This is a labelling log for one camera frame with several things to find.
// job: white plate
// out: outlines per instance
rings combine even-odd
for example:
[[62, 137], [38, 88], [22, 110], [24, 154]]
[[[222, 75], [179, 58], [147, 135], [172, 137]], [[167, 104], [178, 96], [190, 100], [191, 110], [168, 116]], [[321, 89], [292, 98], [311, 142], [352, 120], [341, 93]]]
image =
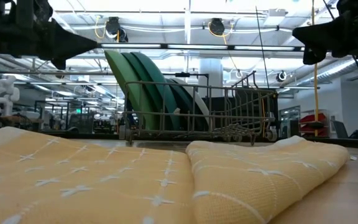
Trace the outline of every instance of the white plate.
[[[175, 81], [177, 84], [185, 84], [187, 85], [187, 83], [179, 78], [171, 78], [171, 80]], [[183, 88], [189, 93], [190, 97], [193, 97], [193, 87], [190, 86], [183, 86]], [[201, 99], [200, 95], [196, 92], [195, 94], [195, 99], [196, 104], [198, 106], [198, 108], [201, 110], [201, 112], [203, 113], [203, 115], [208, 116], [209, 115], [209, 109], [206, 106], [205, 102], [203, 101], [203, 99]], [[206, 123], [209, 126], [209, 119], [208, 117], [205, 117]]]

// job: yellow pole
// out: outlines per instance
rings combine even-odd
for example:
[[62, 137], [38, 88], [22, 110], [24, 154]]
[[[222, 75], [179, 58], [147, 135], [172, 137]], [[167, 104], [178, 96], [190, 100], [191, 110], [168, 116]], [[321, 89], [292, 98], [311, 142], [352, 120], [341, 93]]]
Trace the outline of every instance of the yellow pole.
[[[314, 0], [311, 0], [311, 24], [314, 25]], [[317, 93], [317, 63], [314, 65], [314, 102], [315, 102], [315, 111], [314, 111], [314, 121], [318, 121], [318, 93]], [[314, 131], [314, 136], [317, 137], [318, 131]]]

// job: yellow towel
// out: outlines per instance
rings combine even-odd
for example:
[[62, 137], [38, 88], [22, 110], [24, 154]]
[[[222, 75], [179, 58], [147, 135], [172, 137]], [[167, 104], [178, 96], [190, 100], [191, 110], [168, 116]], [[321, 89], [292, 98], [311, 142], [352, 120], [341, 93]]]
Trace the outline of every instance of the yellow towel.
[[0, 129], [0, 223], [266, 223], [347, 161], [301, 138], [187, 154]]

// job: white column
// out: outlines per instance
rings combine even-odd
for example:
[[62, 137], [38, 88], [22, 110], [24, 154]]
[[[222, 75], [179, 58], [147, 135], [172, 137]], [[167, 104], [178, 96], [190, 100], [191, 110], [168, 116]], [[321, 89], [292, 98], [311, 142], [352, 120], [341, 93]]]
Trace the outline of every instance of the white column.
[[[198, 67], [199, 74], [209, 74], [209, 86], [223, 86], [223, 66], [221, 64], [220, 58], [201, 58], [200, 64]], [[199, 85], [207, 85], [206, 77], [198, 77]], [[207, 96], [206, 88], [199, 88], [198, 94], [200, 97]], [[212, 89], [211, 97], [221, 97], [223, 96], [223, 90]]]

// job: table surface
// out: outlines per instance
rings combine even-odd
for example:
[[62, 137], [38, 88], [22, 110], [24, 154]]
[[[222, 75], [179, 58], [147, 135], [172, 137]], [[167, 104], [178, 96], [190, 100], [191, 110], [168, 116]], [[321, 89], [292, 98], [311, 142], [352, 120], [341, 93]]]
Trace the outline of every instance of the table surface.
[[[124, 141], [78, 140], [106, 147], [128, 146]], [[135, 141], [134, 147], [184, 151], [188, 142]], [[358, 223], [358, 149], [349, 148], [356, 161], [349, 161], [339, 172], [279, 214], [270, 223]]]

